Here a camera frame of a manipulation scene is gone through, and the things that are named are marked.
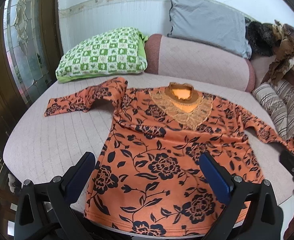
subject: floor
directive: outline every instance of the floor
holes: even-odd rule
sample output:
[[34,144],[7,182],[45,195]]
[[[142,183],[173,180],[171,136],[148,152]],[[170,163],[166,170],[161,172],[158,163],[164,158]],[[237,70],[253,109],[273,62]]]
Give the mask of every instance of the floor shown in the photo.
[[[294,195],[291,196],[289,199],[287,199],[284,203],[280,204],[279,206],[282,208],[284,212],[284,222],[283,222],[283,227],[281,229],[281,234],[280,234],[280,240],[283,240],[284,232],[287,230],[289,222],[294,217]],[[132,238],[132,240],[147,240],[147,239],[149,238],[138,237],[138,236],[134,236]]]

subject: metal screw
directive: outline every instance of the metal screw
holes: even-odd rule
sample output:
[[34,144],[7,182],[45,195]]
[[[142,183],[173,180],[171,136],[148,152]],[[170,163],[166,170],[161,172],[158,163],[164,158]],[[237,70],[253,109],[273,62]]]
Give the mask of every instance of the metal screw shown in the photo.
[[234,177],[234,181],[236,181],[236,182],[238,182],[238,183],[240,183],[240,182],[242,182],[242,177],[240,177],[240,176],[235,176]]
[[265,184],[266,186],[270,186],[270,185],[271,185],[270,181],[267,180],[267,179],[264,180],[264,184]]
[[26,179],[26,180],[24,181],[24,186],[28,186],[28,185],[30,184],[30,182],[31,182],[31,180]]
[[53,182],[59,182],[59,181],[61,181],[61,176],[55,176],[55,177],[53,177],[52,181]]

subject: green checkered pillow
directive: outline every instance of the green checkered pillow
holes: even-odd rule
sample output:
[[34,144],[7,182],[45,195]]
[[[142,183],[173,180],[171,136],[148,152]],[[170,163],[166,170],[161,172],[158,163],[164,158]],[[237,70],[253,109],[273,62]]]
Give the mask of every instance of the green checkered pillow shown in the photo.
[[147,39],[131,27],[93,36],[61,58],[57,79],[65,83],[79,78],[141,73],[147,68],[144,49]]

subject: pile of clothes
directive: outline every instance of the pile of clothes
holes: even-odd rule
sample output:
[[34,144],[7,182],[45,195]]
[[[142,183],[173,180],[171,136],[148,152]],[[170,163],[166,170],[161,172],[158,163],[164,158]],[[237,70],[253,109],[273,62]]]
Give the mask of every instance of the pile of clothes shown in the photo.
[[252,21],[247,26],[246,34],[253,53],[266,57],[276,55],[269,66],[269,76],[265,79],[270,78],[277,86],[294,65],[294,27],[282,25],[276,20],[275,24]]

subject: white wall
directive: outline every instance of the white wall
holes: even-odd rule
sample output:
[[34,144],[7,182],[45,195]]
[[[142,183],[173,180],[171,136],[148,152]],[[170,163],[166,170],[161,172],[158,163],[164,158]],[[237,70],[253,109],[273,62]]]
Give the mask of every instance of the white wall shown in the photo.
[[[170,32],[169,0],[97,1],[58,0],[64,52],[84,39],[122,26],[139,28],[147,35]],[[294,12],[283,0],[216,1],[261,22],[273,23],[277,19],[294,26]]]

